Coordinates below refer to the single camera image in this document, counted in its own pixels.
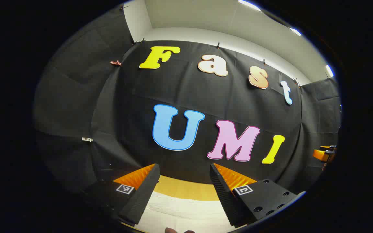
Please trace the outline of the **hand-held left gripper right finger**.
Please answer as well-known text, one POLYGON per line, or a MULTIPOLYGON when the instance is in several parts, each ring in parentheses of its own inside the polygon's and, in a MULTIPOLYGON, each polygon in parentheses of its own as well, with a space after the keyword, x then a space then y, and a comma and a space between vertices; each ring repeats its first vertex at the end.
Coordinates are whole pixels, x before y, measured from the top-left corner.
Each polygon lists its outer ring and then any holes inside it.
POLYGON ((209 176, 229 223, 236 228, 260 224, 305 195, 271 179, 256 181, 216 163, 210 165, 209 176))

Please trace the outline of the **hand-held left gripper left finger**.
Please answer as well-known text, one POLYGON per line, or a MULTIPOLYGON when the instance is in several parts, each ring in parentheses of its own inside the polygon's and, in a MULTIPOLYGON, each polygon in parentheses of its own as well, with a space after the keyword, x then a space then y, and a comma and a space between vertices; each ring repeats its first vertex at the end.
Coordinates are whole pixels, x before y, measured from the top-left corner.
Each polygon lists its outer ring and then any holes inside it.
POLYGON ((84 197, 114 222, 139 224, 160 178, 156 163, 117 178, 102 179, 84 190, 84 197))

